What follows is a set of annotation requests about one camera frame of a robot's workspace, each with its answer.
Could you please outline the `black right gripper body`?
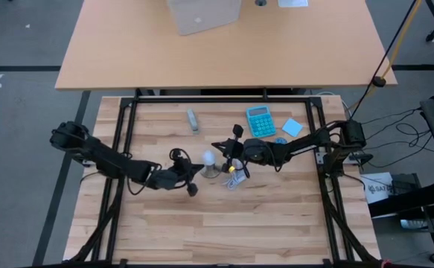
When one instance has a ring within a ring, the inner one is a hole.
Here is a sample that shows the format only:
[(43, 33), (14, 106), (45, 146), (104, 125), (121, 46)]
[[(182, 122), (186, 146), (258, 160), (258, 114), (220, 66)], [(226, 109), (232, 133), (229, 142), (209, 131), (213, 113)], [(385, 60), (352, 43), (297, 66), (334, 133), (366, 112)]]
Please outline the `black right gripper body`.
[(258, 138), (245, 140), (243, 151), (238, 157), (243, 162), (251, 162), (257, 165), (274, 165), (273, 147), (274, 143)]

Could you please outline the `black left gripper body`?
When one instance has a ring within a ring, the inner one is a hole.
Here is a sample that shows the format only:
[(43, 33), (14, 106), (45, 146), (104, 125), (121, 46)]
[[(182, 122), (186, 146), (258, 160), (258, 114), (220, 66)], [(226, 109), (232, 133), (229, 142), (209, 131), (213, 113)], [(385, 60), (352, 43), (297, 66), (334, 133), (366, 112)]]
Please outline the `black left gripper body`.
[(174, 190), (188, 184), (188, 172), (179, 169), (157, 170), (151, 175), (151, 188), (154, 190)]

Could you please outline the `brass lamp socket base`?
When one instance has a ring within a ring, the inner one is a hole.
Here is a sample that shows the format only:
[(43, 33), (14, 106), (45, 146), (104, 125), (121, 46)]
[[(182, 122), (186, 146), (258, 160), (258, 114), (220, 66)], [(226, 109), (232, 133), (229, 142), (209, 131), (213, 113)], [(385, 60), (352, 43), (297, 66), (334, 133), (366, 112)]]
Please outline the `brass lamp socket base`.
[(217, 164), (204, 164), (200, 174), (207, 179), (214, 179), (220, 175), (222, 166)]

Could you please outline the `blue calculator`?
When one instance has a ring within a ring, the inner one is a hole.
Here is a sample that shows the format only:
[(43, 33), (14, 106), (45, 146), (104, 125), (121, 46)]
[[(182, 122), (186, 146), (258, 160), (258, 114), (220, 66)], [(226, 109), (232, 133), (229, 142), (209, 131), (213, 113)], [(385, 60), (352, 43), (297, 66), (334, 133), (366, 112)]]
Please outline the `blue calculator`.
[(276, 128), (268, 106), (248, 108), (246, 118), (254, 138), (266, 138), (276, 134)]

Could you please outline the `blue sticky note pad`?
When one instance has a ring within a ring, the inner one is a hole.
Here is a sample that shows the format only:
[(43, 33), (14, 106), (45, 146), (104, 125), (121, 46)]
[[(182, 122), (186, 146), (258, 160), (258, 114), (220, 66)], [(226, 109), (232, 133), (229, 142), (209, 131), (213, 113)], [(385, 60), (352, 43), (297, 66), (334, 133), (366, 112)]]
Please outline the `blue sticky note pad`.
[(286, 134), (295, 138), (303, 130), (303, 126), (292, 118), (288, 118), (281, 128)]

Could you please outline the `light wooden desk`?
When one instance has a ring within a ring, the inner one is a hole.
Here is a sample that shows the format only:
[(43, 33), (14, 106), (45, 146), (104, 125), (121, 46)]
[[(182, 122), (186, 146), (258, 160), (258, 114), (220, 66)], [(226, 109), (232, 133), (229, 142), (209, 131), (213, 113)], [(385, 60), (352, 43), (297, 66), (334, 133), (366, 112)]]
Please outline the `light wooden desk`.
[(263, 7), (243, 0), (230, 25), (180, 35), (166, 0), (85, 0), (58, 90), (396, 84), (365, 0)]

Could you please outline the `white printed cardboard box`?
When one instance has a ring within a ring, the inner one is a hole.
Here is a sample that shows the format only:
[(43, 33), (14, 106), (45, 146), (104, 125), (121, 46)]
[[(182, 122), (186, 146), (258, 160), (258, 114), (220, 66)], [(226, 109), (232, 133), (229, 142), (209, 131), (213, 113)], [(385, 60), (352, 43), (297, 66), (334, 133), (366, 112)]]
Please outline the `white printed cardboard box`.
[(365, 194), (368, 204), (384, 200), (394, 194), (390, 173), (369, 173), (360, 176), (365, 183)]

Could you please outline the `white flat device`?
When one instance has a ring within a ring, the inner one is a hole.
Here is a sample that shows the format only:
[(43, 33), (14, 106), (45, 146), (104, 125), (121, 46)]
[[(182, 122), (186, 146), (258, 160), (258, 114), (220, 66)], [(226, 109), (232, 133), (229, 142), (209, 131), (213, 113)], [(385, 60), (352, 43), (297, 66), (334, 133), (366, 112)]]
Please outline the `white flat device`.
[(278, 6), (283, 8), (307, 7), (308, 0), (278, 0)]

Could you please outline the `black aluminium table frame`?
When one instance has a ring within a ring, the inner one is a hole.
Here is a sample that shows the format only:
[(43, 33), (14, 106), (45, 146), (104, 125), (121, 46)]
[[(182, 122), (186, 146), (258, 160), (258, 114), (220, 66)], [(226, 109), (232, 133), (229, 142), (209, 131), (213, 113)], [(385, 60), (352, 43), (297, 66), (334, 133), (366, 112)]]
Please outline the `black aluminium table frame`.
[[(199, 102), (141, 98), (135, 117), (119, 97), (100, 102), (92, 134), (105, 144), (118, 140), (137, 159), (171, 165), (179, 147), (193, 162), (235, 124), (246, 124), (245, 103), (223, 96)], [(187, 110), (197, 117), (193, 134)], [(280, 172), (250, 165), (251, 176), (236, 189), (226, 176), (195, 177), (199, 191), (124, 188), (112, 261), (132, 264), (320, 264), (331, 257), (316, 160), (296, 156)]]

